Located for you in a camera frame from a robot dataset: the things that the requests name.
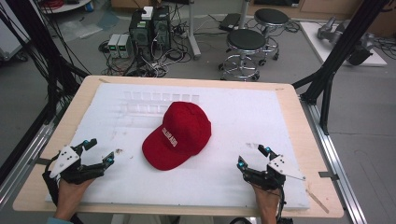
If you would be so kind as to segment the black computer tower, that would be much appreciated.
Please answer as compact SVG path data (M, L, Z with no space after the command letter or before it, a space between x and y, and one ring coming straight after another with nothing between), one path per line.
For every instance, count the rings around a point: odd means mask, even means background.
M159 49L170 49L171 36L169 6L157 7L154 10L152 22L157 47Z
M152 25L151 20L143 20L147 12L137 9L129 25L129 34L133 43L134 53L141 54L146 60L151 61Z

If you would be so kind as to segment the black metal frame post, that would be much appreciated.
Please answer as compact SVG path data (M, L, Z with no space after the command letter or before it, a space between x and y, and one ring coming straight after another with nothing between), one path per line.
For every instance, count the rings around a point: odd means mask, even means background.
M368 30L389 1L390 0L363 0L359 9L352 17L350 24L341 35L322 66L312 75L292 84L294 89L309 84L308 89L301 94L302 100L309 105L315 105L318 97L322 95L319 127L326 135L329 134L328 117L333 79L347 56L352 52L363 34Z

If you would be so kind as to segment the white round table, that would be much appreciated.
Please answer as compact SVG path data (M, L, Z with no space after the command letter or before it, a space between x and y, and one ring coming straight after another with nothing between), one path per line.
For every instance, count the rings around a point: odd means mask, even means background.
M78 8L93 12L94 3L92 0L41 0L39 8L46 14L62 13Z

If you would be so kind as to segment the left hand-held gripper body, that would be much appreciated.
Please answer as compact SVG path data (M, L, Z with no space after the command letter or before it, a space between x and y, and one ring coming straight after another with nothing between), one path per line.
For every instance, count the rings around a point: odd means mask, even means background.
M49 173L50 178L61 177L67 183L81 184L87 180L103 176L105 167L102 163L94 165L83 165L81 163L81 154L85 146L64 147Z

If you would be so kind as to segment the light blue sleeve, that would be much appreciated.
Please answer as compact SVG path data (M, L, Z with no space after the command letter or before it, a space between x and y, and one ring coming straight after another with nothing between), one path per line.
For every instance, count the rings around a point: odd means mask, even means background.
M59 219L56 217L48 217L46 224L74 224L71 221Z

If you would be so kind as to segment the grey power supply unit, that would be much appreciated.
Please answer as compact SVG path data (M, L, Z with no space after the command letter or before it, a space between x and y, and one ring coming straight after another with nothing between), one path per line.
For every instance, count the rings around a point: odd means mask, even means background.
M109 53L112 58L119 58L119 50L118 50L118 42L120 40L119 34L113 34L110 39L108 40L107 46L109 49Z
M129 58L132 55L132 42L129 35L120 36L118 50L121 58Z

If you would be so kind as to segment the black flat case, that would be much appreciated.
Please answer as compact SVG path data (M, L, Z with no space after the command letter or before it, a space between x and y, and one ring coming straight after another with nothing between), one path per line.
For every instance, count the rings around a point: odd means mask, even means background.
M220 22L219 28L220 30L231 32L232 30L238 28L239 21L240 21L239 13L227 14L226 17Z

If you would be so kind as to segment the white floor board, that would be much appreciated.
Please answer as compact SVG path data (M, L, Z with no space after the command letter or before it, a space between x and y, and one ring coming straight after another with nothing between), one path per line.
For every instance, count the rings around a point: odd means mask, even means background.
M317 54L319 60L324 63L332 51L332 44L326 39L320 40L317 38L317 32L321 27L321 23L301 21L300 24L314 52ZM361 66L383 67L387 65L374 49L371 50L371 53L372 55L361 63Z

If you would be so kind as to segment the aluminium table rail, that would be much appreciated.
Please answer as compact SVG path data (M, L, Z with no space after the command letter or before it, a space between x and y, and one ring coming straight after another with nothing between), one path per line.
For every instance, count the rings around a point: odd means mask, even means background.
M57 104L50 112L45 105L21 141L0 166L0 211L7 205L17 186L42 153L63 116L64 106Z
M319 125L320 112L316 105L301 101L301 105L317 139L319 151L326 164L327 172L338 174L339 179L332 181L341 200L341 205L351 224L368 224L360 203L348 180L347 173L339 158L331 137Z

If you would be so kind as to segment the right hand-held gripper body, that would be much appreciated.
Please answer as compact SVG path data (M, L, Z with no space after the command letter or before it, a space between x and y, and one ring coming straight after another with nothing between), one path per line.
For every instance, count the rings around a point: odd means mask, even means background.
M269 160L264 171L257 171L244 165L244 180L261 189L281 189L286 177L305 181L300 169L284 155L278 155Z

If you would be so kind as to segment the grey stand leg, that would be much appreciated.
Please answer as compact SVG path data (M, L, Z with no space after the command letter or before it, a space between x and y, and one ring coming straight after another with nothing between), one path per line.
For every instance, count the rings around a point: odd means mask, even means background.
M189 3L189 31L188 39L191 46L192 58L198 60L201 57L201 51L194 36L194 0L188 0Z

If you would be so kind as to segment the person's left hand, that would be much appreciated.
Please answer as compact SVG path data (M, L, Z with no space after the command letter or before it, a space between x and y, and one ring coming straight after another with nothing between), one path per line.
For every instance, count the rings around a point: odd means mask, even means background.
M77 212L81 199L92 182L93 179L87 180L81 184L74 184L61 179L59 183L57 209L54 217L69 221Z

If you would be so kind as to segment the person's right hand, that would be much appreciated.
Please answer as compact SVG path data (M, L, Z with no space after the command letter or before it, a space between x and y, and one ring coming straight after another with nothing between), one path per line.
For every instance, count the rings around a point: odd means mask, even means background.
M280 201L278 189L264 190L255 185L252 186L256 203L260 212L262 224L276 224L276 212Z

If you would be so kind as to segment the red baseball cap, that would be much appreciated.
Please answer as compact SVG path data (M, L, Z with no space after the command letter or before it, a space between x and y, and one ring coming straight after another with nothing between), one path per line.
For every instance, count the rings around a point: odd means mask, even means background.
M211 122L196 104L173 102L162 124L142 144L148 163L160 171L177 168L199 154L211 137Z

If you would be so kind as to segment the black round stool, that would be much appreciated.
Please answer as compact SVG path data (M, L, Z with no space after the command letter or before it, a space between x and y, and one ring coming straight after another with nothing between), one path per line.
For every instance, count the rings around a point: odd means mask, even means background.
M270 33L283 28L289 21L289 17L277 9L261 8L254 13L254 20L260 25L260 31L264 37L264 47L262 49L264 56L259 60L259 65L263 66L269 53L273 53L275 61L278 59L279 44L270 36Z
M263 36L253 30L238 29L227 35L227 52L234 51L219 66L222 72L220 79L228 77L247 81L256 81L260 78L258 64L251 58L252 55L262 51L265 42Z

